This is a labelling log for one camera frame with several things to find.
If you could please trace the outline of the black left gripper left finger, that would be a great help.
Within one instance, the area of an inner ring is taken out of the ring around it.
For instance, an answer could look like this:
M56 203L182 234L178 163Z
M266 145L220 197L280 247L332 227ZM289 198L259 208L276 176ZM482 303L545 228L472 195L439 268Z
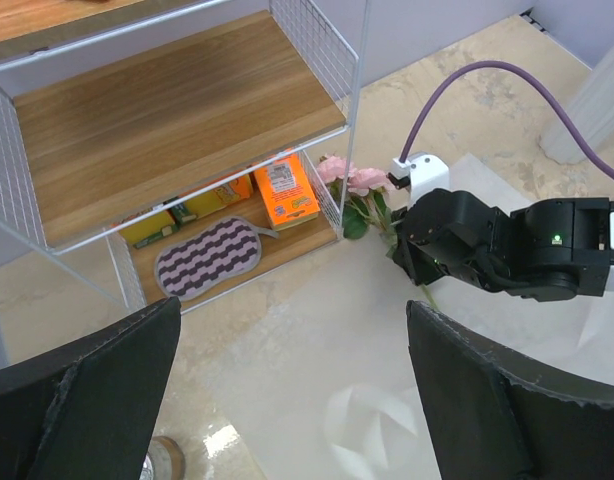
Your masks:
M0 479L137 479L181 330L176 298L0 370Z

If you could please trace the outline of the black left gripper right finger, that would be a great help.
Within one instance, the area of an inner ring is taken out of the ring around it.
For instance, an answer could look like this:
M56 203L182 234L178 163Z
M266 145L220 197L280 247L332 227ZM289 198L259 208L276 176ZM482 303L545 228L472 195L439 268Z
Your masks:
M530 358L419 301L409 355L444 479L614 479L614 386Z

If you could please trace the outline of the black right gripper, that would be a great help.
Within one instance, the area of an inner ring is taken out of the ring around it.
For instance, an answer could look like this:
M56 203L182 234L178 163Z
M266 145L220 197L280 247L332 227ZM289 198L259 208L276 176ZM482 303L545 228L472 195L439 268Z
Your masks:
M392 214L393 262L417 286L452 277L498 293L512 286L512 220L475 195L437 188Z

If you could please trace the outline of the pink rose bunch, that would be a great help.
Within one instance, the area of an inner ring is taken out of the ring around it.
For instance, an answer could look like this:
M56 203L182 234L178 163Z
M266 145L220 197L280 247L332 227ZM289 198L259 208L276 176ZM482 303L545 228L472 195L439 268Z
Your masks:
M325 155L316 168L332 198L342 203L342 233L348 240L361 239L376 228L388 247L387 256L396 253L396 225L387 205L394 186L387 173L378 168L358 169L345 157Z

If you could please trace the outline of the cream printed ribbon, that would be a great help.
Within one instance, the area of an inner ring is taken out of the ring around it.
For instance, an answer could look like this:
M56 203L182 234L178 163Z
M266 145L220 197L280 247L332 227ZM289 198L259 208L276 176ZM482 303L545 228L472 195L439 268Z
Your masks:
M330 397L323 430L334 458L358 477L401 468L419 436L410 404L368 384L352 385Z

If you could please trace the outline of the white bouquet wrapping paper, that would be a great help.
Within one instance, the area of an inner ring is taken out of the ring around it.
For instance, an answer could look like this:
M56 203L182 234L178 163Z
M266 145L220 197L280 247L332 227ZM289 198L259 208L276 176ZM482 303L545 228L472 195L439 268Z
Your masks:
M540 304L454 279L416 288L376 235L342 242L184 318L183 364L218 419L197 434L202 479L435 479L438 467L407 352L409 300L530 357L614 384L614 293ZM324 437L330 397L368 384L412 407L419 436L393 471L351 475Z

